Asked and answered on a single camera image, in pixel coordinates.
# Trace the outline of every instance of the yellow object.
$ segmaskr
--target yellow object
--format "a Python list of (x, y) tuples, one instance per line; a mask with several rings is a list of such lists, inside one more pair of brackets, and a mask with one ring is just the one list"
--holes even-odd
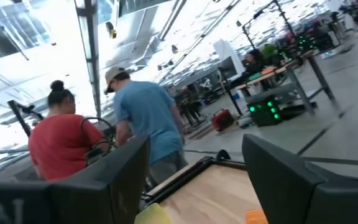
[(172, 224), (165, 210), (157, 203), (148, 206), (135, 218), (135, 224)]
[(268, 224), (264, 211), (262, 209), (248, 210), (246, 224)]

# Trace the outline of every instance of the gray shorts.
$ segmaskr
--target gray shorts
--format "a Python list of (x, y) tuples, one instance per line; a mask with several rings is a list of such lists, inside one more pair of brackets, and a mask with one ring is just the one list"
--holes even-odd
[(183, 150), (175, 151), (154, 162), (149, 167), (149, 179), (151, 179), (150, 181), (153, 183), (153, 187), (167, 180), (173, 174), (187, 166), (187, 164)]

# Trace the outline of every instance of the hair bun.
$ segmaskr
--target hair bun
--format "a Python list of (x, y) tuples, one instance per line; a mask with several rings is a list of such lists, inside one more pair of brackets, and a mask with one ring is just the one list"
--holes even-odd
[(65, 83), (61, 80), (55, 80), (50, 84), (52, 91), (63, 91), (65, 89)]

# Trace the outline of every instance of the baseball cap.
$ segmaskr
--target baseball cap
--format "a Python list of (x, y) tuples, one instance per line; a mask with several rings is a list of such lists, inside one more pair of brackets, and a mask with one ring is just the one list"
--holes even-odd
[(106, 72), (104, 77), (106, 79), (107, 88), (104, 91), (104, 94), (114, 93), (114, 90), (112, 88), (110, 88), (110, 83), (117, 75), (121, 74), (122, 72), (126, 72), (126, 70), (124, 68), (121, 68), (121, 67), (111, 67)]

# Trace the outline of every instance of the metal beam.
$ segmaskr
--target metal beam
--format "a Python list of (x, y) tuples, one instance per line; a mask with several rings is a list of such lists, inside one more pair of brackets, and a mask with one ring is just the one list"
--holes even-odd
[(81, 36), (88, 67), (89, 82), (92, 86), (97, 117), (101, 117), (99, 46), (98, 46), (98, 2), (75, 0), (80, 23)]

